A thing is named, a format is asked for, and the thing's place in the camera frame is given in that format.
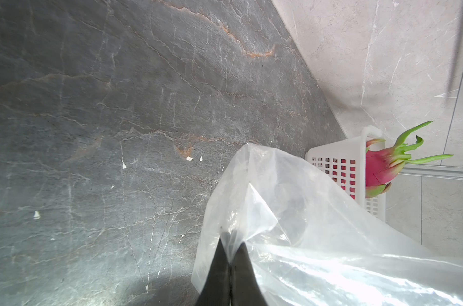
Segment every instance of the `dragon fruit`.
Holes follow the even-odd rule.
[[[424,122],[403,132],[391,148],[381,151],[370,151],[369,146],[378,142],[384,142],[385,140],[379,138],[366,142],[366,198],[372,198],[380,193],[385,193],[391,187],[391,183],[388,182],[393,180],[407,163],[421,164],[453,156],[452,154],[441,154],[411,160],[412,155],[406,154],[407,151],[415,150],[423,144],[423,139],[418,136],[416,136],[417,140],[414,144],[404,144],[407,137],[412,132],[429,125],[431,122]]]

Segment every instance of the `plastic bag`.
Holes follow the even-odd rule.
[[[220,233],[247,242],[273,305],[463,305],[463,259],[432,257],[305,160],[246,144],[206,206],[191,281],[201,291]]]

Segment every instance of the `wall tile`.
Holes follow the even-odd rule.
[[[375,125],[389,146],[434,120],[414,158],[443,152],[463,68],[463,0],[272,2],[347,137]]]
[[[422,178],[422,244],[443,256],[463,256],[463,181]]]
[[[420,177],[398,175],[386,193],[386,223],[420,243]]]

